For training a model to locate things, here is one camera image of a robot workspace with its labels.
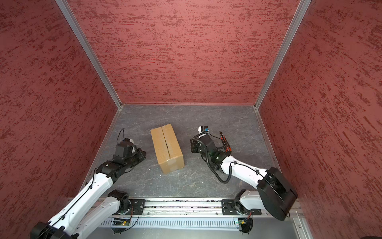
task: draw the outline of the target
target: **textured red wall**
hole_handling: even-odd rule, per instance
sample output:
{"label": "textured red wall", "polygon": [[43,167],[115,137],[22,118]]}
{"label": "textured red wall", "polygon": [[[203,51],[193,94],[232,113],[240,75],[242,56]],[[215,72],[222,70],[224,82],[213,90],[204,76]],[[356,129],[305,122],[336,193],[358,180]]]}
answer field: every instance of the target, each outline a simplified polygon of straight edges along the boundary
{"label": "textured red wall", "polygon": [[299,0],[68,0],[123,103],[253,104]]}
{"label": "textured red wall", "polygon": [[312,1],[260,108],[315,239],[382,236],[381,11]]}
{"label": "textured red wall", "polygon": [[81,187],[116,112],[54,0],[0,3],[0,237]]}

